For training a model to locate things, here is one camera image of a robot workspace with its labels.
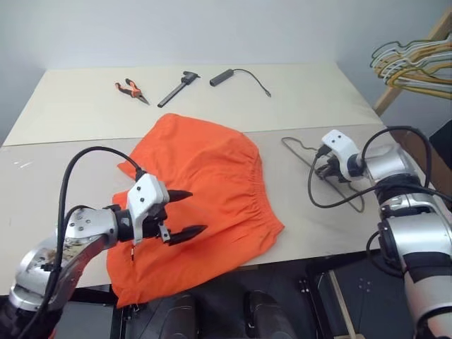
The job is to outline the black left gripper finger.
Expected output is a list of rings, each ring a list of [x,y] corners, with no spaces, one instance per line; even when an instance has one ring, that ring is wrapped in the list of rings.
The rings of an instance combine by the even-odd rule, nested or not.
[[[167,199],[168,203],[181,201],[181,200],[184,200],[185,198],[189,198],[189,197],[193,196],[193,194],[190,191],[171,190],[171,189],[167,191],[167,195],[168,195],[168,199]]]
[[[194,237],[198,236],[200,233],[202,233],[206,228],[207,228],[206,225],[191,225],[185,227],[181,232],[177,232],[174,234],[171,233],[167,244],[169,246],[174,246],[176,244],[189,241]]]

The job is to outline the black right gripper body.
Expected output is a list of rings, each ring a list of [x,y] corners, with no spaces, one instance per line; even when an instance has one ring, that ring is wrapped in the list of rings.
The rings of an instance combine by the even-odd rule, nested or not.
[[[336,156],[331,156],[327,160],[326,177],[336,177],[339,182],[343,181],[343,175],[340,171],[340,162]]]

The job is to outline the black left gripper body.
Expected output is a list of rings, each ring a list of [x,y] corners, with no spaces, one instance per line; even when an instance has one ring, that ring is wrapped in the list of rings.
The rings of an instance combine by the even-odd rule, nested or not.
[[[142,224],[143,238],[160,238],[164,244],[171,240],[170,230],[165,226],[167,212],[161,207],[154,215],[148,213]]]

